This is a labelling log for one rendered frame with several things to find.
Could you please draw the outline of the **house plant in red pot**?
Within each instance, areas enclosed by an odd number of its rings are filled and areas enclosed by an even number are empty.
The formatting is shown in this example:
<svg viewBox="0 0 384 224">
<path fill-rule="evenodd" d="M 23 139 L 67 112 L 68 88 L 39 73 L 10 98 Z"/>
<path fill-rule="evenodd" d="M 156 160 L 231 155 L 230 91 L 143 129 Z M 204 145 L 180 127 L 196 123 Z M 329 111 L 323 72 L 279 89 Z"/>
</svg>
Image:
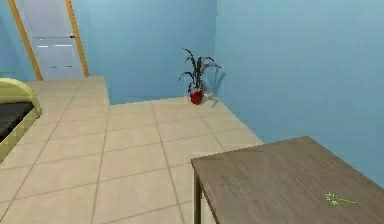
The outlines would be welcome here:
<svg viewBox="0 0 384 224">
<path fill-rule="evenodd" d="M 188 75 L 191 78 L 191 83 L 188 85 L 190 100 L 192 104 L 199 105 L 202 103 L 204 94 L 207 90 L 206 84 L 202 79 L 202 75 L 209 67 L 219 68 L 219 65 L 209 56 L 200 56 L 195 58 L 189 49 L 185 48 L 185 51 L 188 53 L 188 56 L 185 58 L 185 62 L 191 62 L 193 71 L 183 72 L 180 75 L 179 80 L 181 80 L 184 75 Z"/>
</svg>

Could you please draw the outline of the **brown wooden table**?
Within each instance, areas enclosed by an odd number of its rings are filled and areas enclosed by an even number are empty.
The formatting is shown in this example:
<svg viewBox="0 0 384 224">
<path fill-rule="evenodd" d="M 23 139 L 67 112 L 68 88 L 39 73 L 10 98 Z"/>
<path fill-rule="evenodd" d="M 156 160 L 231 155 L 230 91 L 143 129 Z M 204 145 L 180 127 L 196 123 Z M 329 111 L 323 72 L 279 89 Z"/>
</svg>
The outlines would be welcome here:
<svg viewBox="0 0 384 224">
<path fill-rule="evenodd" d="M 193 224 L 384 224 L 384 189 L 308 136 L 193 158 Z M 337 193 L 355 204 L 332 205 Z"/>
</svg>

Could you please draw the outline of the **pale grey room door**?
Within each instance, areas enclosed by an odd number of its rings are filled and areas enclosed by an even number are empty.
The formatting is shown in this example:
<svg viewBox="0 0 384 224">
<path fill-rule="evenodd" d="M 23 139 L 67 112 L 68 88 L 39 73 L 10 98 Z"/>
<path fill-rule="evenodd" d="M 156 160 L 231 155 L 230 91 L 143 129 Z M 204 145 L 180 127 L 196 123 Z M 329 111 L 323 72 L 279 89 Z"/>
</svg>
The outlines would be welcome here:
<svg viewBox="0 0 384 224">
<path fill-rule="evenodd" d="M 88 75 L 71 0 L 9 0 L 42 80 Z"/>
</svg>

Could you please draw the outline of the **small green sprig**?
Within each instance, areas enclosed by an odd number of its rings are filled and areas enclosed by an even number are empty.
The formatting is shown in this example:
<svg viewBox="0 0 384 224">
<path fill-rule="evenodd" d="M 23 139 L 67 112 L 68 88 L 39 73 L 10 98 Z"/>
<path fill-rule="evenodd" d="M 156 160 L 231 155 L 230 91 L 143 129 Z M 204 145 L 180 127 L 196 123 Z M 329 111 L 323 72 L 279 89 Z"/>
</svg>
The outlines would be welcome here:
<svg viewBox="0 0 384 224">
<path fill-rule="evenodd" d="M 324 194 L 325 199 L 332 205 L 345 205 L 345 204 L 355 204 L 355 201 L 341 198 L 337 193 L 328 192 Z"/>
</svg>

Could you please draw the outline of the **yellow-green sofa with black seat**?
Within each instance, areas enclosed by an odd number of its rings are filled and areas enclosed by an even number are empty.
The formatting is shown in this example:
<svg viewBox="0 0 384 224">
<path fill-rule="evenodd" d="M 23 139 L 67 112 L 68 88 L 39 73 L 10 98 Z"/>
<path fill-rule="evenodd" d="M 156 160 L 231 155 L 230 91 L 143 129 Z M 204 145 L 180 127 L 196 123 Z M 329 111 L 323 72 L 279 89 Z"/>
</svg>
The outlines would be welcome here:
<svg viewBox="0 0 384 224">
<path fill-rule="evenodd" d="M 0 162 L 42 115 L 34 90 L 12 78 L 0 78 Z"/>
</svg>

